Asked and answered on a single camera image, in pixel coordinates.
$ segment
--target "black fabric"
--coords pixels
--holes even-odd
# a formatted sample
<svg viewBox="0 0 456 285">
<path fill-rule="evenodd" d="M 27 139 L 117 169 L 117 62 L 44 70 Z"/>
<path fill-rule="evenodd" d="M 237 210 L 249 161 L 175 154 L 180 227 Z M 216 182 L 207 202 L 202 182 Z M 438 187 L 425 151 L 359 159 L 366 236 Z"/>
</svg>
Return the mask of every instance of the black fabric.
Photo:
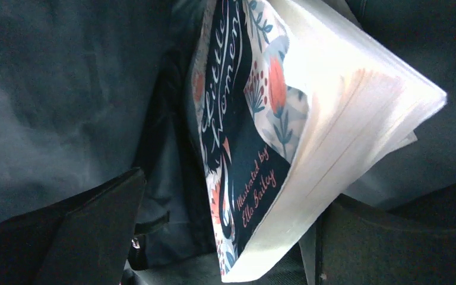
<svg viewBox="0 0 456 285">
<path fill-rule="evenodd" d="M 149 266 L 215 251 L 200 154 L 186 127 L 186 73 L 200 35 L 205 0 L 175 1 L 167 32 L 170 47 L 160 61 L 134 166 L 149 173 L 138 222 L 170 212 L 170 221 L 145 236 Z"/>
<path fill-rule="evenodd" d="M 345 195 L 322 219 L 318 264 L 306 267 L 315 271 L 311 284 L 456 284 L 456 228 L 406 220 Z"/>
<path fill-rule="evenodd" d="M 126 267 L 122 285 L 306 285 L 302 257 L 294 246 L 272 270 L 259 280 L 222 283 L 217 254 L 202 255 L 177 264 L 134 271 Z"/>
<path fill-rule="evenodd" d="M 443 229 L 456 229 L 456 184 L 397 207 L 390 213 Z"/>
<path fill-rule="evenodd" d="M 163 217 L 149 223 L 137 223 L 135 225 L 134 238 L 132 246 L 128 252 L 128 263 L 135 270 L 143 270 L 149 267 L 148 257 L 146 255 L 146 236 L 150 235 L 170 221 L 170 212 L 167 212 Z"/>
<path fill-rule="evenodd" d="M 0 224 L 0 284 L 117 284 L 144 192 L 133 169 Z"/>
</svg>

